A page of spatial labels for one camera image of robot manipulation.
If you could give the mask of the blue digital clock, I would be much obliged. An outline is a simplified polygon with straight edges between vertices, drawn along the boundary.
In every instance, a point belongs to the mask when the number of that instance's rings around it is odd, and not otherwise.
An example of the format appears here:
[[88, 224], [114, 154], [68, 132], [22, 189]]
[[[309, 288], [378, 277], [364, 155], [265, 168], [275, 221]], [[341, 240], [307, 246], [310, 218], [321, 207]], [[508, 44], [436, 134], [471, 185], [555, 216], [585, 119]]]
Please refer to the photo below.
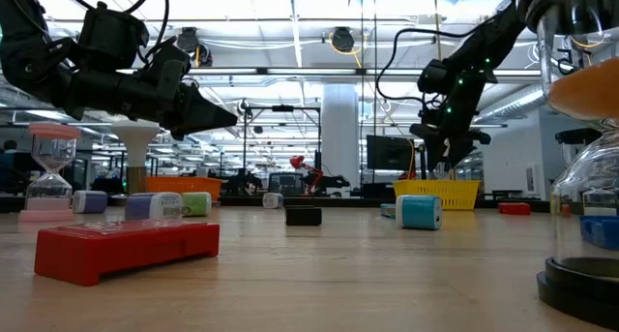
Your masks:
[[580, 234], [592, 245], [619, 251], [619, 216], [581, 216]]

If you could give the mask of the white building column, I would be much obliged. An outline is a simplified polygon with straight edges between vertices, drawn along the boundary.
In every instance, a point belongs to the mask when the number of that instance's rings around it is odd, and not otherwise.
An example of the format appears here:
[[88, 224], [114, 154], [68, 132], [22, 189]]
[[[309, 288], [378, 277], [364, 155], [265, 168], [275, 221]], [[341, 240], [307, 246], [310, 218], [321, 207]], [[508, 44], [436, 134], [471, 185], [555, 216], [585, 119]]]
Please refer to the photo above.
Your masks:
[[354, 84], [328, 83], [321, 103], [321, 164], [332, 176], [341, 175], [347, 190], [359, 186], [359, 96]]

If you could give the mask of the blue usb wall charger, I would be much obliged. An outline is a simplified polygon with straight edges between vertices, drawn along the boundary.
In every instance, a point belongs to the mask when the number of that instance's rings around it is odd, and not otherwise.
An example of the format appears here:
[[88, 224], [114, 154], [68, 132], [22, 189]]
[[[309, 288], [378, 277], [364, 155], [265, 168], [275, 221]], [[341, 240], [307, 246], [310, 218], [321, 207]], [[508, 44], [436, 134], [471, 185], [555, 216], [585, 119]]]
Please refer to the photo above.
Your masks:
[[438, 230], [442, 221], [442, 200], [438, 196], [397, 197], [396, 223], [400, 228]]

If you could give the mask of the black aluminium table frame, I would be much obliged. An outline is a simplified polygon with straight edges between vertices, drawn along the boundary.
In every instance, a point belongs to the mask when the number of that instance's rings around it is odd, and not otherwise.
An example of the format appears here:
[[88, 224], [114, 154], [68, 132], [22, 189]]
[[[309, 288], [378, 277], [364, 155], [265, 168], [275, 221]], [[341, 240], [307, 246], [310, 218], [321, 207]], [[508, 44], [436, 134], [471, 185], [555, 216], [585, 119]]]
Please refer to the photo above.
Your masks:
[[[261, 196], [221, 196], [219, 203], [222, 206], [261, 206]], [[395, 203], [387, 198], [331, 198], [331, 197], [305, 197], [286, 196], [284, 205], [313, 205], [316, 207], [337, 208], [372, 208], [383, 203]], [[524, 200], [530, 205], [532, 212], [549, 212], [549, 202], [540, 200]], [[12, 213], [21, 211], [25, 205], [24, 196], [0, 196], [0, 213]]]

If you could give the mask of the black metal stand frame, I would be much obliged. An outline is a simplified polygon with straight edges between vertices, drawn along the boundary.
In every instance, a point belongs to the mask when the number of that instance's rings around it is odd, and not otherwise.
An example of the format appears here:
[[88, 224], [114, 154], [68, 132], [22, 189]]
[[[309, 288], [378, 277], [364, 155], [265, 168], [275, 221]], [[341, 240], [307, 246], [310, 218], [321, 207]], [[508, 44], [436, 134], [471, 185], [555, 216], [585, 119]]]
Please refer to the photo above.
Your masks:
[[[242, 121], [242, 128], [243, 128], [243, 167], [242, 170], [243, 172], [247, 172], [248, 171], [248, 163], [247, 163], [247, 146], [248, 146], [248, 127], [249, 127], [249, 111], [250, 110], [256, 110], [256, 114], [253, 116], [253, 119], [257, 119], [265, 110], [268, 111], [273, 111], [273, 112], [291, 112], [294, 114], [295, 110], [299, 110], [302, 111], [305, 115], [307, 115], [309, 117], [309, 119], [312, 120], [313, 125], [317, 128], [318, 134], [317, 134], [317, 151], [321, 152], [321, 148], [322, 148], [322, 120], [321, 120], [321, 108], [320, 107], [315, 107], [315, 106], [311, 106], [311, 107], [302, 107], [302, 106], [290, 106], [290, 105], [275, 105], [275, 106], [248, 106], [246, 102], [242, 102], [242, 104], [245, 104], [245, 111], [243, 112], [243, 121]], [[317, 120], [314, 121], [310, 115], [309, 115], [309, 111], [313, 110], [317, 113]]]

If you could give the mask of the orange plastic basket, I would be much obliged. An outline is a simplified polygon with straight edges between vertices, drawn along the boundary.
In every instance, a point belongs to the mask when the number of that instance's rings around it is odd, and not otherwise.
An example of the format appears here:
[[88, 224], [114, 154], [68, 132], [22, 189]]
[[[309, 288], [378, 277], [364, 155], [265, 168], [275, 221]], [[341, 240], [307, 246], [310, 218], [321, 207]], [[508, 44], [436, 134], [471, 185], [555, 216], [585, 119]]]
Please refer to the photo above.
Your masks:
[[154, 176], [146, 181], [147, 191], [173, 193], [209, 193], [212, 201], [218, 201], [222, 181], [210, 177]]

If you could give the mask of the pink hourglass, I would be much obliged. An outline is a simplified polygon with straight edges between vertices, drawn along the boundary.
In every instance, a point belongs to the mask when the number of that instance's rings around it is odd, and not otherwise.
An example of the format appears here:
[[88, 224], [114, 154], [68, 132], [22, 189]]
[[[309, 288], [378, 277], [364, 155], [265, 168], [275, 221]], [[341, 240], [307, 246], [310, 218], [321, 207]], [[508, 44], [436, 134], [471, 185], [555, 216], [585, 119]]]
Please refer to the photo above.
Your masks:
[[75, 159], [76, 143], [80, 138], [77, 127], [56, 123], [32, 123], [31, 156], [44, 173], [26, 189], [25, 207], [20, 211], [21, 222], [70, 221], [73, 187], [60, 174]]

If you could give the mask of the red rectangular plastic box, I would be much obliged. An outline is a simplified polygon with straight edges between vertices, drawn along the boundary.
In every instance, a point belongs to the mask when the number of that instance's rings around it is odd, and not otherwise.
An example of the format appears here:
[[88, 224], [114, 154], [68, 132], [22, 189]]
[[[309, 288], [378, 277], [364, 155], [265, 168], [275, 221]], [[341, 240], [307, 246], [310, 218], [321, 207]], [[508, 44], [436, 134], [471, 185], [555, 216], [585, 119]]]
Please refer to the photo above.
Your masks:
[[189, 257], [216, 257], [220, 226], [179, 219], [96, 222], [41, 229], [34, 272], [90, 287], [102, 276]]

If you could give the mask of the black computer monitor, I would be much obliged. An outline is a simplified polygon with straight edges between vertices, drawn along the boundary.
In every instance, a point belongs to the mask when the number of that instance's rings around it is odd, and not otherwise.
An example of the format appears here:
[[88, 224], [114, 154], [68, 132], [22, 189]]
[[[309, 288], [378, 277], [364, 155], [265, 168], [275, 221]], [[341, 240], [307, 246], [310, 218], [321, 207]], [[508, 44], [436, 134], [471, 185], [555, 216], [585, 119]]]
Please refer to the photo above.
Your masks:
[[370, 169], [405, 171], [411, 167], [413, 146], [394, 136], [367, 136], [367, 165]]

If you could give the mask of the yellow plastic basket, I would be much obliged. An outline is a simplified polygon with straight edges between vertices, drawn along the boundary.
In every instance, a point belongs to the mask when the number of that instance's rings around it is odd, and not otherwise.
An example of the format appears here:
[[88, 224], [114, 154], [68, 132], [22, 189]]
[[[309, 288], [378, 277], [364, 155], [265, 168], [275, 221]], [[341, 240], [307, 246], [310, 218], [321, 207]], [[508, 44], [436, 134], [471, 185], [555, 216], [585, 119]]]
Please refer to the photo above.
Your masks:
[[396, 196], [438, 196], [445, 210], [471, 211], [475, 208], [480, 182], [477, 180], [398, 180]]

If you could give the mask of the white flood light bulb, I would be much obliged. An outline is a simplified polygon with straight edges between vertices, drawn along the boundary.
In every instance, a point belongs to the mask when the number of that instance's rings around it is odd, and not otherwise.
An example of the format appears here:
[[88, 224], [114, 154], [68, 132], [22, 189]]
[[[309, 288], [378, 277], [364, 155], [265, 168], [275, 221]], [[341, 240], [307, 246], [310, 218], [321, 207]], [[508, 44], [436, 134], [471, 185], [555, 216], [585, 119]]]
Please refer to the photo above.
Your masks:
[[160, 132], [157, 123], [138, 120], [120, 120], [111, 125], [111, 131], [124, 143], [127, 150], [128, 194], [146, 191], [146, 154], [148, 145]]

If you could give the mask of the long ceiling light strip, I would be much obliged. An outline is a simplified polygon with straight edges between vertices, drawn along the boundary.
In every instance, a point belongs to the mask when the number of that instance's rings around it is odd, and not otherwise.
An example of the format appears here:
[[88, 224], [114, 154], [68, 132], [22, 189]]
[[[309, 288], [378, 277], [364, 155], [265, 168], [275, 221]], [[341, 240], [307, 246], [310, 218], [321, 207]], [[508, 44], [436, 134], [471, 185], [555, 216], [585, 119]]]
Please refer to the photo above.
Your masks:
[[[191, 69], [189, 75], [378, 75], [381, 70], [353, 68], [198, 68]], [[421, 75], [423, 69], [391, 69], [384, 75]], [[494, 71], [497, 76], [538, 76], [539, 70]]]

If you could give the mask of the black digital clock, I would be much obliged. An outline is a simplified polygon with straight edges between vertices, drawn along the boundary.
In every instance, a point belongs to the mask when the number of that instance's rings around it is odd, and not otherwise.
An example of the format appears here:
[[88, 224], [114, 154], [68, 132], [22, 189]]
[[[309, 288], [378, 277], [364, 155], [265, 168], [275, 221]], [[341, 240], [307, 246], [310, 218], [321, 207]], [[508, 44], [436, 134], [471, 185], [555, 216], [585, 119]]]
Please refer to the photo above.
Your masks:
[[285, 224], [287, 226], [320, 226], [322, 210], [309, 205], [286, 206]]

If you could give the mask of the red digital clock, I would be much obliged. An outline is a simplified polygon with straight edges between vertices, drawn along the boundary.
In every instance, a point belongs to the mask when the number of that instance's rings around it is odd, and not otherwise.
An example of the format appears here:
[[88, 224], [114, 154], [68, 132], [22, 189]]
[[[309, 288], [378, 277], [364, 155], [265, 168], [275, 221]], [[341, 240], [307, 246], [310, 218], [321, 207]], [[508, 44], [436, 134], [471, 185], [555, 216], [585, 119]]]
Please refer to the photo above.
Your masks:
[[526, 202], [500, 202], [497, 206], [501, 214], [530, 215], [531, 206]]

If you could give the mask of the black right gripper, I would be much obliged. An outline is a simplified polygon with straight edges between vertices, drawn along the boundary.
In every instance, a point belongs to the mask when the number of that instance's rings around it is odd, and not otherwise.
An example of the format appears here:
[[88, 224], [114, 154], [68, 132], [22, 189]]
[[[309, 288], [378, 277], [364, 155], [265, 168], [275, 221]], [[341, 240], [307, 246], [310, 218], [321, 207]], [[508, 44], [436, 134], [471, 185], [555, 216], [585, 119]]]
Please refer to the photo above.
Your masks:
[[470, 131], [470, 124], [476, 115], [485, 85], [485, 73], [458, 75], [439, 108], [435, 111], [425, 111], [422, 123], [413, 124], [410, 127], [412, 135], [425, 141], [428, 170], [434, 170], [443, 160], [447, 150], [446, 141], [450, 144], [458, 144], [450, 148], [451, 167], [456, 167], [477, 149], [472, 143], [465, 141], [477, 140], [482, 145], [490, 144], [491, 138], [488, 134]]

